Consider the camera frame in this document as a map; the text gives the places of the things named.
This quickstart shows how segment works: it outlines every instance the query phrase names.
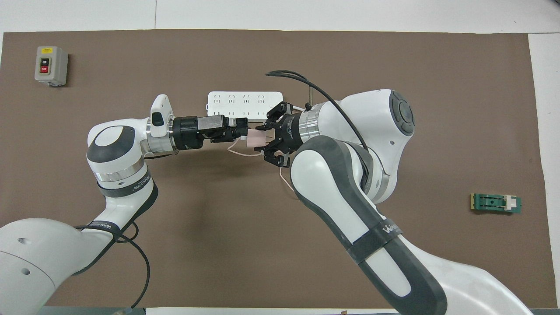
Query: black strap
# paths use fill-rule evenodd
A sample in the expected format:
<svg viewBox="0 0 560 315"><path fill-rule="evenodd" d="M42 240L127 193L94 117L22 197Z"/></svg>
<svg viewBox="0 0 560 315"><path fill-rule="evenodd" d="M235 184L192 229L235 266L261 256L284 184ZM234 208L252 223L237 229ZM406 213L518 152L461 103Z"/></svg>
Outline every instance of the black strap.
<svg viewBox="0 0 560 315"><path fill-rule="evenodd" d="M402 231L399 227L391 219L385 219L358 238L346 251L359 265L400 234Z"/></svg>
<svg viewBox="0 0 560 315"><path fill-rule="evenodd" d="M98 228L104 228L107 230L111 230L113 232L116 233L122 233L122 231L120 230L119 226L113 222L109 222L109 221L92 221L91 223L88 224L88 226L96 226ZM115 240L118 239L118 237L116 237L115 235L113 235L113 238Z"/></svg>

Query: black button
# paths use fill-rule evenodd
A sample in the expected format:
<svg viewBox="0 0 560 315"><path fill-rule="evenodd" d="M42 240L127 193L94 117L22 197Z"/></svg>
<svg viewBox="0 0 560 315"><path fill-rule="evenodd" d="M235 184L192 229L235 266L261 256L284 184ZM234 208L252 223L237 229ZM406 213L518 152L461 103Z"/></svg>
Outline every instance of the black button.
<svg viewBox="0 0 560 315"><path fill-rule="evenodd" d="M164 125L164 118L160 112L153 112L152 114L152 124L156 127Z"/></svg>

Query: on/off switch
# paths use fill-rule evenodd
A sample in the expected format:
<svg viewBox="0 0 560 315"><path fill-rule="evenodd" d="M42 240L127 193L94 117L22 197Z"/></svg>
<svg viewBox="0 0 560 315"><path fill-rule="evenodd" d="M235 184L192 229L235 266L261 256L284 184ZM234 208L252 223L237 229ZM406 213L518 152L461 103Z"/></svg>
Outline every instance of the on/off switch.
<svg viewBox="0 0 560 315"><path fill-rule="evenodd" d="M41 58L39 73L49 73L50 58Z"/></svg>

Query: white power strip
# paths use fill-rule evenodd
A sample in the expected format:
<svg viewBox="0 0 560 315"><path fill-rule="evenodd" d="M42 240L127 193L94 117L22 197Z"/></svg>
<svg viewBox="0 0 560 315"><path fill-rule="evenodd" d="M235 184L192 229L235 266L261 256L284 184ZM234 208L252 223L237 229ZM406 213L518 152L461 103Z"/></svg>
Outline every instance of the white power strip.
<svg viewBox="0 0 560 315"><path fill-rule="evenodd" d="M229 118L247 117L250 122L267 120L267 112L284 97L280 92L227 92L208 93L208 116L224 115Z"/></svg>

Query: metal ring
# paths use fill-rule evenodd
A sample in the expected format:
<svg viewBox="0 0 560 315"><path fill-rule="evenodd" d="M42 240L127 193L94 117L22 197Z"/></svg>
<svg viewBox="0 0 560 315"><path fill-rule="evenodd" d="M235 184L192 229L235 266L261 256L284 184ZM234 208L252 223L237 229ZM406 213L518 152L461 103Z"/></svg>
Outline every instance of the metal ring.
<svg viewBox="0 0 560 315"><path fill-rule="evenodd" d="M301 141L305 142L319 133L319 111L323 104L313 106L311 110L307 110L300 115L299 131Z"/></svg>
<svg viewBox="0 0 560 315"><path fill-rule="evenodd" d="M171 115L169 118L169 122L167 123L167 133L169 134L169 139L171 140L171 147L173 151L178 151L177 147L175 146L175 138L173 138L173 120L175 116Z"/></svg>
<svg viewBox="0 0 560 315"><path fill-rule="evenodd" d="M116 182L118 180L129 178L130 176L136 174L137 171L144 167L144 163L144 158L140 157L140 159L136 163L118 172L108 174L94 173L94 175L95 178L97 178L97 180L101 182Z"/></svg>

